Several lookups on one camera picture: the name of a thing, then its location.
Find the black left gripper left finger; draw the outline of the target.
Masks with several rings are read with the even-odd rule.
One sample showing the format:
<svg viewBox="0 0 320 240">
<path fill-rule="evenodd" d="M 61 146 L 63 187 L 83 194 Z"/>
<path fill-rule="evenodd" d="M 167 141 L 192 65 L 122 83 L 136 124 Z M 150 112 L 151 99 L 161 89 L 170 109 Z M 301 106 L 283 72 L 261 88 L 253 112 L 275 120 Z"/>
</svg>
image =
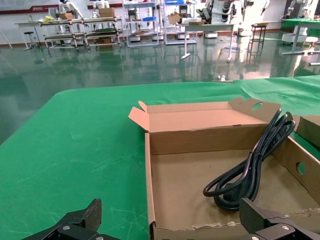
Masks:
<svg viewBox="0 0 320 240">
<path fill-rule="evenodd" d="M 98 233 L 102 223 L 102 201 L 95 198 L 84 209 L 71 211 L 54 226 L 26 237 L 26 240 L 109 240 Z"/>
</svg>

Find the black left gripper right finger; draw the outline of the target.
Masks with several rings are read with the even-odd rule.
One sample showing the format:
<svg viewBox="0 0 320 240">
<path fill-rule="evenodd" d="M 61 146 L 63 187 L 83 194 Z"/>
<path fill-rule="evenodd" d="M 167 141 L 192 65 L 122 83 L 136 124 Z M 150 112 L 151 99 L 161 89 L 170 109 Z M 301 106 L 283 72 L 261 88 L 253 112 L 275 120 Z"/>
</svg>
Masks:
<svg viewBox="0 0 320 240">
<path fill-rule="evenodd" d="M 299 227 L 279 212 L 262 209 L 250 199 L 239 202 L 240 223 L 248 232 L 242 240 L 318 240 L 320 235 Z"/>
</svg>

